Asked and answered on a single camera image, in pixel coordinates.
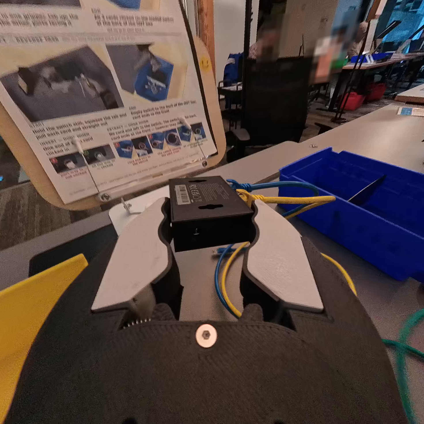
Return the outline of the black metal pole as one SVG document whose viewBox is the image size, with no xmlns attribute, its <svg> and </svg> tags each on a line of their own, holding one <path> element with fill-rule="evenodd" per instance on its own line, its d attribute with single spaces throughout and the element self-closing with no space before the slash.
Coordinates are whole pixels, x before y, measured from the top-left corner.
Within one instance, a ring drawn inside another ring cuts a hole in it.
<svg viewBox="0 0 424 424">
<path fill-rule="evenodd" d="M 256 60 L 257 56 L 257 24 L 259 17 L 259 0 L 245 1 L 243 57 Z"/>
</svg>

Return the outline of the printed instruction sheet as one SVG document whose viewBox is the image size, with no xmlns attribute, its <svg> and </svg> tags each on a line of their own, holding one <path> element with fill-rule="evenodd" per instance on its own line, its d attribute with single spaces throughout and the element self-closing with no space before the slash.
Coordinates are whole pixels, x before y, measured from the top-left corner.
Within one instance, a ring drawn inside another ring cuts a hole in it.
<svg viewBox="0 0 424 424">
<path fill-rule="evenodd" d="M 1 105 L 65 204 L 216 154 L 188 1 L 1 1 Z"/>
</svg>

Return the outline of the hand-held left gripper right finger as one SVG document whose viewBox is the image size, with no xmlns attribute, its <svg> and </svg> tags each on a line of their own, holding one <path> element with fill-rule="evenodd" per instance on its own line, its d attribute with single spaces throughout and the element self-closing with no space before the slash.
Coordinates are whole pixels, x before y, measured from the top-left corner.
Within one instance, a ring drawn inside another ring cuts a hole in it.
<svg viewBox="0 0 424 424">
<path fill-rule="evenodd" d="M 242 270 L 273 300 L 295 310 L 321 313 L 324 305 L 301 235 L 294 226 L 261 200 L 255 200 L 255 238 Z"/>
</svg>

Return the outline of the blue plastic bin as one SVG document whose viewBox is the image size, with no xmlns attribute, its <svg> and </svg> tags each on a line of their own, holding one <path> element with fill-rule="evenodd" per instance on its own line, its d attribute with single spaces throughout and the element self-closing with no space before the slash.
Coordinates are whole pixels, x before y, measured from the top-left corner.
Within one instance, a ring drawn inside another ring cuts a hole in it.
<svg viewBox="0 0 424 424">
<path fill-rule="evenodd" d="M 348 199 L 382 175 L 368 202 Z M 424 281 L 424 176 L 331 147 L 279 170 L 280 181 L 310 183 L 336 200 L 299 218 L 397 280 Z"/>
</svg>

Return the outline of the black utility cart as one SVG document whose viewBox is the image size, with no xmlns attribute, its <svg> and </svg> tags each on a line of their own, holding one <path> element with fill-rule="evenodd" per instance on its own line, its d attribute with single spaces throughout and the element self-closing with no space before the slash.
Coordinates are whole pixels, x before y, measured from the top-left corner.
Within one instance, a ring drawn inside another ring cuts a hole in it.
<svg viewBox="0 0 424 424">
<path fill-rule="evenodd" d="M 231 83 L 222 80 L 217 87 L 219 99 L 225 101 L 224 109 L 221 111 L 222 118 L 232 120 L 240 119 L 242 111 L 242 82 Z"/>
</svg>

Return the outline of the black office chair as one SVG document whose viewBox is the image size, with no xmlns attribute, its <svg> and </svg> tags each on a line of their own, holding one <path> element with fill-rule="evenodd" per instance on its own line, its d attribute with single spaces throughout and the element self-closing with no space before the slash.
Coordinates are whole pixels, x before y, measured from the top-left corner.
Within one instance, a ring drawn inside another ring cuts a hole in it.
<svg viewBox="0 0 424 424">
<path fill-rule="evenodd" d="M 275 61 L 246 59 L 240 127 L 226 134 L 227 162 L 246 155 L 246 147 L 299 142 L 308 114 L 312 57 Z"/>
</svg>

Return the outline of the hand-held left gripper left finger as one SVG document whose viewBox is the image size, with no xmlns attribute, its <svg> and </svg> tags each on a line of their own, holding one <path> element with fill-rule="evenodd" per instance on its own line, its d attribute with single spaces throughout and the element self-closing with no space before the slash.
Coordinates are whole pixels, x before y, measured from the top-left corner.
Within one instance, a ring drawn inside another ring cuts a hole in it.
<svg viewBox="0 0 424 424">
<path fill-rule="evenodd" d="M 141 320 L 156 304 L 174 311 L 170 199 L 157 199 L 120 233 L 95 295 L 92 312 L 128 310 Z"/>
</svg>

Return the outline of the wooden desk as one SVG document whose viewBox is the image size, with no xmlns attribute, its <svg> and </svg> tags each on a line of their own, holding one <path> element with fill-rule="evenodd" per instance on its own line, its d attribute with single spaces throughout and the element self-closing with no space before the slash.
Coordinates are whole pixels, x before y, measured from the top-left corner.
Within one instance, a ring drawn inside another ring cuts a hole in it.
<svg viewBox="0 0 424 424">
<path fill-rule="evenodd" d="M 381 60 L 369 64 L 366 61 L 347 63 L 337 78 L 336 87 L 344 90 L 359 89 L 364 93 L 372 83 L 386 83 L 390 90 L 409 89 L 423 77 L 423 51 L 396 55 L 386 54 Z"/>
</svg>

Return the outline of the white table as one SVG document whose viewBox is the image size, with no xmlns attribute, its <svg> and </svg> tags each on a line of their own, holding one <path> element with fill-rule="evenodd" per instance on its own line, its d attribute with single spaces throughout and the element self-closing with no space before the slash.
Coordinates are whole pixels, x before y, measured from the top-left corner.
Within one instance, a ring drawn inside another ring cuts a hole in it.
<svg viewBox="0 0 424 424">
<path fill-rule="evenodd" d="M 404 92 L 399 93 L 395 97 L 396 102 L 410 103 L 410 104 L 424 104 L 424 84 L 410 88 Z"/>
</svg>

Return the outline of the wooden display board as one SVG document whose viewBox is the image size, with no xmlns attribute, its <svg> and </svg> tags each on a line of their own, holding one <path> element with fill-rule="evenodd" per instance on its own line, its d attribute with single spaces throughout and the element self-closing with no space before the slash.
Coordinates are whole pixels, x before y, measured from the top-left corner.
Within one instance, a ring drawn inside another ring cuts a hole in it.
<svg viewBox="0 0 424 424">
<path fill-rule="evenodd" d="M 200 58 L 202 56 L 209 57 L 209 52 L 206 45 L 199 37 L 193 36 L 193 44 L 195 49 L 195 64 L 199 66 Z M 166 184 L 172 178 L 190 176 L 190 174 L 193 174 L 195 171 L 209 171 L 218 165 L 224 156 L 226 143 L 220 112 L 220 104 L 218 100 L 218 92 L 215 86 L 215 78 L 212 68 L 213 67 L 211 67 L 210 71 L 202 71 L 199 67 L 199 70 L 204 88 L 204 100 L 206 102 L 207 110 L 209 113 L 211 132 L 214 135 L 218 152 L 206 159 L 208 162 L 206 166 L 197 164 L 195 167 L 182 168 L 179 169 L 180 173 L 177 173 L 177 171 L 162 171 L 160 173 L 155 173 L 153 177 L 143 179 L 140 184 L 132 186 L 131 190 L 120 192 L 120 195 L 118 196 L 119 198 L 126 194 L 134 194 L 135 192 L 142 189 L 154 188 L 161 183 Z M 8 112 L 2 105 L 0 109 L 1 136 L 3 137 L 5 144 L 8 146 L 15 159 L 26 172 L 35 190 L 46 202 L 55 207 L 64 208 L 67 210 L 84 210 L 97 207 L 102 204 L 106 204 L 108 201 L 114 200 L 114 197 L 110 197 L 104 201 L 101 200 L 101 195 L 95 194 L 84 199 L 65 204 L 58 195 L 54 185 L 50 181 L 42 165 L 36 158 L 35 153 L 31 150 L 29 144 L 26 142 L 24 135 L 22 135 L 18 127 L 13 122 L 13 119 L 9 116 Z"/>
</svg>

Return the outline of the black bin divider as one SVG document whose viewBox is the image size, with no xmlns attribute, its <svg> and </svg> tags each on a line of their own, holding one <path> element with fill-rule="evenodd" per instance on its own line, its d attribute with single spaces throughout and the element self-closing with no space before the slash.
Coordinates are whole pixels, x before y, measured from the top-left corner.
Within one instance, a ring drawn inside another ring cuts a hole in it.
<svg viewBox="0 0 424 424">
<path fill-rule="evenodd" d="M 372 183 L 368 184 L 361 191 L 356 193 L 353 197 L 348 199 L 348 202 L 357 206 L 361 206 L 364 203 L 368 202 L 374 192 L 382 185 L 385 181 L 387 175 L 382 175 Z"/>
</svg>

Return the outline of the black network switch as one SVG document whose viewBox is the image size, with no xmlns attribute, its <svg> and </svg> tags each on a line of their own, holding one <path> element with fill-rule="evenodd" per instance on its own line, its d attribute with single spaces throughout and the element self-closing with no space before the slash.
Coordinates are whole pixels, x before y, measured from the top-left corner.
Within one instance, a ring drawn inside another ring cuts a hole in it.
<svg viewBox="0 0 424 424">
<path fill-rule="evenodd" d="M 222 177 L 173 179 L 169 194 L 175 252 L 251 241 L 254 211 Z"/>
</svg>

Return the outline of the white metal stand base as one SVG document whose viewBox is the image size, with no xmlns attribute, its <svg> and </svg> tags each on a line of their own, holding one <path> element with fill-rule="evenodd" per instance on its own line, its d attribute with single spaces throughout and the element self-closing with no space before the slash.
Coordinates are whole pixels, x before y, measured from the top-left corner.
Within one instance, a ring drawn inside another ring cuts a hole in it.
<svg viewBox="0 0 424 424">
<path fill-rule="evenodd" d="M 141 215 L 148 207 L 150 207 L 157 200 L 165 199 L 164 196 L 156 197 L 148 200 L 132 199 L 127 204 L 130 204 L 127 210 L 124 203 L 115 205 L 109 210 L 109 218 L 113 224 L 114 230 L 118 236 L 121 235 L 126 225 L 133 221 L 136 217 Z"/>
</svg>

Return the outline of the yellow plastic bin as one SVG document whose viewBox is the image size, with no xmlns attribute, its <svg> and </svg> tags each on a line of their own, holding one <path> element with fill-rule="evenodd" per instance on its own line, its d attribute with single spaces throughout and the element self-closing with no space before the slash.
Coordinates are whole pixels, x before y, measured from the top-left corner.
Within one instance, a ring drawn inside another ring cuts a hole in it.
<svg viewBox="0 0 424 424">
<path fill-rule="evenodd" d="M 4 422 L 28 352 L 61 295 L 88 266 L 83 254 L 0 293 L 0 419 Z"/>
</svg>

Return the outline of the red plastic bin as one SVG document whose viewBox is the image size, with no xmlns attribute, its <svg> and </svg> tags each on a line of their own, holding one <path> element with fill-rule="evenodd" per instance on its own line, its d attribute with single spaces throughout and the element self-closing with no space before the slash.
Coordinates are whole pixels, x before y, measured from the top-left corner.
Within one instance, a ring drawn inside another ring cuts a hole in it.
<svg viewBox="0 0 424 424">
<path fill-rule="evenodd" d="M 387 84 L 382 82 L 370 83 L 365 88 L 364 102 L 379 101 L 387 89 Z"/>
<path fill-rule="evenodd" d="M 341 101 L 341 110 L 355 111 L 363 105 L 365 98 L 365 95 L 357 92 L 346 93 Z"/>
</svg>

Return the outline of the blue jacket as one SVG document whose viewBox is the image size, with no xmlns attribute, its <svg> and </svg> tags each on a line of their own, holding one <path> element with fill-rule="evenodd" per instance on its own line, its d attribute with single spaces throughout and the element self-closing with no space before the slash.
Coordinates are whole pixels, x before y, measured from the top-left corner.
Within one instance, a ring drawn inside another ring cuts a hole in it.
<svg viewBox="0 0 424 424">
<path fill-rule="evenodd" d="M 223 72 L 223 86 L 229 87 L 242 82 L 244 53 L 231 53 Z"/>
</svg>

